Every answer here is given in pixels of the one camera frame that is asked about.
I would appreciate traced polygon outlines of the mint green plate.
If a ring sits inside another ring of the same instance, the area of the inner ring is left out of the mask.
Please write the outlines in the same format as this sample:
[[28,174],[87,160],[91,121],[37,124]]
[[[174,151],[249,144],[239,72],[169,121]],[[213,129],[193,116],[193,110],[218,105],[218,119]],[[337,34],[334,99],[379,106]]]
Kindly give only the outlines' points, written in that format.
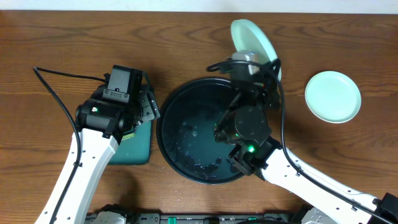
[[305,102],[309,110],[328,123],[345,123],[360,111],[360,90],[349,76],[324,71],[314,75],[305,87]]
[[[232,54],[232,60],[255,62],[261,65],[273,62],[278,58],[276,51],[262,29],[247,19],[235,20],[231,23],[231,36],[236,48]],[[231,77],[252,81],[254,74],[260,72],[260,68],[254,65],[236,64],[236,69]]]

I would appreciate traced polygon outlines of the green yellow sponge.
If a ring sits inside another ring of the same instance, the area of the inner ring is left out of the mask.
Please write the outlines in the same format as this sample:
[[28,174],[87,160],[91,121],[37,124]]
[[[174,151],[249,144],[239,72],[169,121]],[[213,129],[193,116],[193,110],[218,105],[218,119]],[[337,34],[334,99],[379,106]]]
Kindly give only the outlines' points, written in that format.
[[134,136],[135,136],[135,133],[125,134],[125,135],[122,137],[122,140],[129,139],[129,138],[133,138]]

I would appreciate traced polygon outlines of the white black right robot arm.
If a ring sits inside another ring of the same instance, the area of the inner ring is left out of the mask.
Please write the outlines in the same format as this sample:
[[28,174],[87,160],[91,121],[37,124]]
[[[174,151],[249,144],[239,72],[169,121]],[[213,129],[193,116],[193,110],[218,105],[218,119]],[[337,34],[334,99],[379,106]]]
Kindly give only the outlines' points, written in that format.
[[302,198],[336,223],[397,223],[397,197],[382,199],[351,189],[298,158],[285,143],[271,136],[265,111],[285,112],[280,60],[265,64],[227,60],[210,65],[209,72],[228,73],[238,89],[215,124],[216,142],[234,145],[228,159],[244,174],[256,175]]

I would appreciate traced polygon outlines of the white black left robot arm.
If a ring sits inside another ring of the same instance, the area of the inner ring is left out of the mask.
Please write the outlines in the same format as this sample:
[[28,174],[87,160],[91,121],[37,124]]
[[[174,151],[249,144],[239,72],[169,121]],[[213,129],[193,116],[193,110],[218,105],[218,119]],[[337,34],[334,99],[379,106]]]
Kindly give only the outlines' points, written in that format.
[[149,160],[151,120],[159,117],[152,91],[140,93],[144,124],[117,142],[91,128],[72,136],[68,157],[37,223],[84,223],[99,180],[108,164],[141,165]]

